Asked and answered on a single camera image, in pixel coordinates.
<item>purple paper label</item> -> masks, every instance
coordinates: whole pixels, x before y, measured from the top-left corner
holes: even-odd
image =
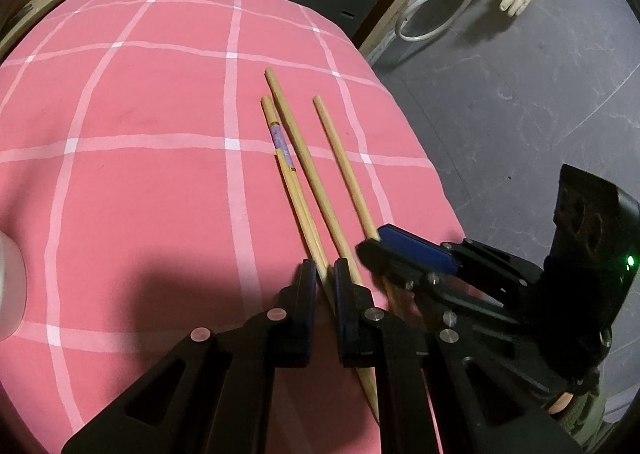
[[[293,169],[293,160],[291,160],[291,155],[289,155],[289,148],[287,147],[287,141],[284,139],[284,135],[282,134],[282,127],[280,124],[271,124],[271,126],[269,126],[269,130],[271,132],[271,139],[273,139],[273,145],[276,146],[276,149],[280,149],[282,151],[287,165]]]

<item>white hose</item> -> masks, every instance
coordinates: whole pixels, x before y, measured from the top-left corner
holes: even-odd
[[[459,17],[460,14],[462,14],[462,12],[465,11],[465,9],[469,6],[469,3],[471,3],[473,0],[464,0],[462,2],[462,5],[460,5],[458,7],[458,9],[453,13],[453,15],[447,20],[445,21],[443,24],[441,24],[438,28],[435,28],[434,30],[431,30],[430,32],[427,32],[426,34],[423,34],[421,36],[406,36],[402,33],[402,26],[404,25],[404,22],[406,21],[406,19],[413,14],[420,6],[424,5],[427,1],[429,0],[418,0],[417,2],[409,5],[398,17],[398,20],[396,21],[396,35],[401,38],[402,40],[405,41],[410,41],[410,42],[415,42],[415,41],[425,41],[425,40],[430,40],[436,36],[439,36],[441,33],[443,33],[445,30],[447,30],[447,28],[450,27],[450,25]]]

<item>white container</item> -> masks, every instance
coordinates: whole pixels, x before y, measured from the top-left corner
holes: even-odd
[[[0,341],[20,325],[27,304],[27,277],[18,245],[0,232]]]

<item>pink tablecloth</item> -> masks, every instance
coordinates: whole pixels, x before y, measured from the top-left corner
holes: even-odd
[[[350,243],[362,231],[316,94],[377,224],[462,238],[393,98],[315,12],[284,0],[66,1],[0,67],[0,229],[28,277],[0,382],[48,452],[190,329],[222,331],[270,307],[305,257],[260,109],[266,66]],[[268,452],[379,452],[319,306],[312,364],[276,376]]]

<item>gray tile floor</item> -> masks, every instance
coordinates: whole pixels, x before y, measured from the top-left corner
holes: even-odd
[[[424,33],[462,0],[432,0]],[[475,0],[433,43],[396,40],[374,70],[440,174],[466,234],[542,264],[562,163],[640,199],[640,25],[625,0],[533,0],[510,21]],[[609,394],[640,382],[640,281],[614,326]]]

